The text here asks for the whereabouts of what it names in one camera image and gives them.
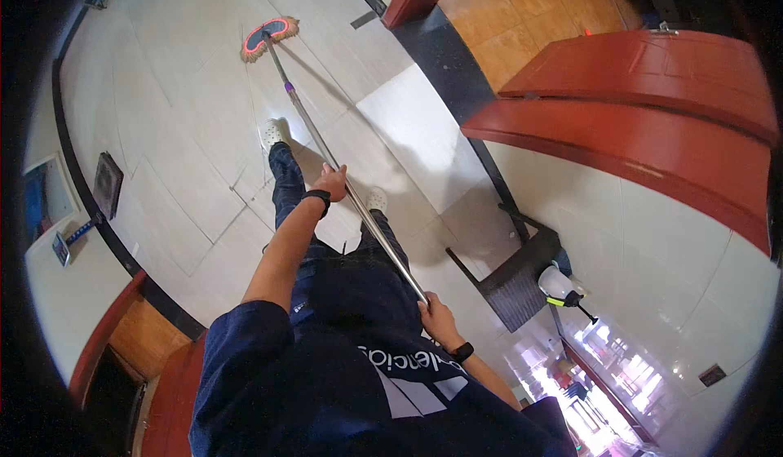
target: mop head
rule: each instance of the mop head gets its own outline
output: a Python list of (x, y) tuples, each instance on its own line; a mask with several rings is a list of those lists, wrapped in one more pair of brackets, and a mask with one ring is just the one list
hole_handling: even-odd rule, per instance
[(272, 43), (278, 43), (299, 33), (299, 20), (291, 17), (274, 18), (250, 32), (240, 51), (240, 58), (246, 63), (254, 63), (266, 52), (266, 44), (261, 35), (263, 31), (269, 32)]

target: metal mop pole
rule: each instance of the metal mop pole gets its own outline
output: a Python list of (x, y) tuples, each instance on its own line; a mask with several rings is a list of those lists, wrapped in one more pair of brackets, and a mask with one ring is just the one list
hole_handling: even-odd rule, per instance
[[(297, 112), (299, 112), (301, 119), (305, 121), (305, 127), (307, 127), (308, 131), (310, 131), (310, 134), (312, 135), (312, 138), (316, 141), (316, 144), (318, 144), (318, 149), (321, 151), (321, 155), (324, 159), (327, 160), (329, 166), (334, 169), (339, 169), (340, 165), (338, 164), (338, 161), (334, 159), (331, 151), (329, 151), (327, 148), (327, 144), (323, 142), (323, 138), (321, 138), (321, 134), (318, 132), (318, 129), (316, 129), (316, 125), (312, 123), (312, 119), (310, 119), (310, 116), (305, 110), (305, 107), (301, 104), (301, 100), (299, 100), (299, 96), (296, 94), (294, 85), (288, 81), (286, 71), (283, 70), (283, 66), (280, 64), (280, 60), (277, 58), (277, 54), (275, 53), (275, 47), (272, 45), (272, 41), (269, 39), (269, 32), (263, 31), (261, 36), (264, 38), (264, 43), (266, 44), (267, 49), (269, 49), (269, 53), (272, 55), (272, 59), (275, 60), (275, 66), (280, 73), (280, 78), (283, 79), (283, 83), (285, 84), (286, 92), (288, 93), (288, 97), (291, 99), (291, 103), (294, 105)], [(397, 266), (397, 269), (400, 271), (400, 273), (403, 274), (410, 286), (414, 288), (414, 291), (416, 292), (416, 295), (419, 296), (419, 299), (423, 300), (425, 304), (429, 306), (430, 301), (427, 299), (425, 291), (421, 288), (421, 286), (419, 286), (418, 282), (416, 282), (414, 276), (410, 274), (407, 266), (405, 266), (399, 255), (397, 255), (397, 252), (392, 247), (391, 243), (389, 243), (389, 241), (386, 239), (386, 236), (384, 236), (384, 233), (380, 230), (378, 224), (375, 222), (375, 218), (372, 214), (369, 213), (367, 207), (365, 207), (362, 201), (358, 198), (356, 195), (356, 190), (354, 190), (353, 185), (351, 185), (351, 182), (347, 179), (345, 180), (345, 188), (347, 190), (347, 196), (351, 199), (351, 202), (353, 202), (353, 206), (356, 207), (356, 210), (358, 210), (358, 215), (362, 217), (362, 220), (364, 221), (364, 224), (367, 225), (369, 232), (375, 236), (380, 245), (386, 251), (386, 254), (388, 254), (388, 256), (391, 258), (391, 261), (394, 262), (394, 265)]]

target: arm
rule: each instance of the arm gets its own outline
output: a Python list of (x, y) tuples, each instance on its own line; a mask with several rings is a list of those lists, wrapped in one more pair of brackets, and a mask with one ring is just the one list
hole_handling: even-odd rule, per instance
[[(345, 165), (335, 172), (324, 163), (321, 178), (313, 184), (313, 190), (328, 191), (330, 201), (339, 202), (345, 197), (345, 171)], [(321, 214), (323, 200), (318, 197), (306, 197), (288, 214), (266, 247), (242, 303), (268, 300), (290, 313), (296, 271), (305, 257)]]
[[(425, 326), (428, 335), (441, 344), (445, 351), (452, 354), (457, 348), (465, 344), (465, 338), (460, 336), (456, 331), (454, 315), (452, 315), (451, 310), (438, 299), (438, 295), (435, 293), (427, 293), (427, 297), (430, 300), (429, 310), (427, 310), (425, 303), (419, 301), (421, 324)], [(478, 382), (483, 384), (484, 387), (495, 393), (497, 397), (517, 411), (522, 411), (522, 406), (519, 401), (517, 401), (514, 393), (511, 392), (511, 388), (509, 388), (494, 370), (487, 364), (484, 364), (484, 361), (479, 358), (477, 354), (470, 355), (462, 362), (462, 366), (469, 374), (473, 375)]]

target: dark pants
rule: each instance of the dark pants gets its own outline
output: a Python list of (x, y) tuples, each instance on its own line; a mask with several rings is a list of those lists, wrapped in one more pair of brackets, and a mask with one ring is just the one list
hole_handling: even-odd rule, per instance
[[(272, 201), (275, 203), (275, 228), (278, 228), (288, 217), (288, 214), (299, 204), (305, 193), (305, 180), (301, 169), (291, 153), (288, 144), (276, 143), (269, 151), (269, 167), (275, 176), (275, 190), (272, 193)], [(386, 239), (397, 252), (397, 255), (408, 266), (408, 256), (397, 242), (394, 232), (389, 227), (388, 219), (378, 209), (371, 209), (370, 213), (375, 218), (378, 227), (383, 231)], [(334, 248), (319, 240), (313, 235), (310, 246), (307, 248), (305, 258), (297, 271), (297, 281), (294, 286), (294, 294), (291, 299), (291, 319), (294, 324), (300, 317), (306, 317), (308, 295), (315, 288), (313, 276), (318, 269), (351, 268), (377, 268), (387, 266), (397, 272), (386, 251), (380, 246), (378, 240), (369, 232), (367, 226), (362, 223), (362, 239), (355, 251), (347, 255), (338, 253)]]

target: smartwatch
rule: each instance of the smartwatch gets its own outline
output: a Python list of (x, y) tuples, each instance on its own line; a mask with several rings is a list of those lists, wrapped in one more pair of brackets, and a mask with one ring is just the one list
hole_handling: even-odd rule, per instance
[(462, 362), (466, 361), (467, 358), (472, 354), (473, 354), (473, 345), (466, 342), (465, 345), (457, 348), (451, 354), (451, 356), (456, 361), (456, 363), (462, 365)]
[(309, 190), (305, 192), (305, 194), (301, 197), (302, 200), (305, 200), (305, 197), (318, 197), (321, 200), (323, 200), (323, 214), (321, 214), (321, 219), (327, 216), (327, 212), (329, 212), (329, 205), (332, 203), (329, 199), (331, 198), (331, 194), (328, 191), (325, 190)]

